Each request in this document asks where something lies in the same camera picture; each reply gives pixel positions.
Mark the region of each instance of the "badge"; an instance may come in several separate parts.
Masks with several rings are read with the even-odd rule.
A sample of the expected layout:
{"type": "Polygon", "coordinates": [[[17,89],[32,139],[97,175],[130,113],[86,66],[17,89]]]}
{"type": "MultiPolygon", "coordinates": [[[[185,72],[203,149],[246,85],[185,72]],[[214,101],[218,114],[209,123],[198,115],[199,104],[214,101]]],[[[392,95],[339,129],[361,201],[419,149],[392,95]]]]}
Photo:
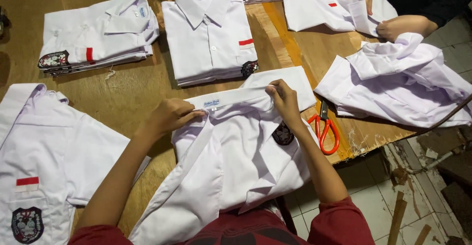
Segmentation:
{"type": "Polygon", "coordinates": [[[41,209],[30,207],[18,208],[11,216],[11,231],[21,244],[31,244],[41,237],[44,231],[41,209]]]}
{"type": "Polygon", "coordinates": [[[253,62],[249,61],[243,64],[243,67],[241,68],[241,73],[243,74],[244,78],[247,78],[258,69],[259,63],[257,62],[257,60],[253,62]]]}
{"type": "Polygon", "coordinates": [[[48,53],[41,57],[38,61],[38,68],[48,68],[55,66],[64,66],[68,65],[69,53],[67,50],[48,53]]]}
{"type": "Polygon", "coordinates": [[[280,145],[289,145],[295,138],[295,135],[290,129],[282,122],[277,129],[272,133],[272,137],[275,142],[280,145]]]}

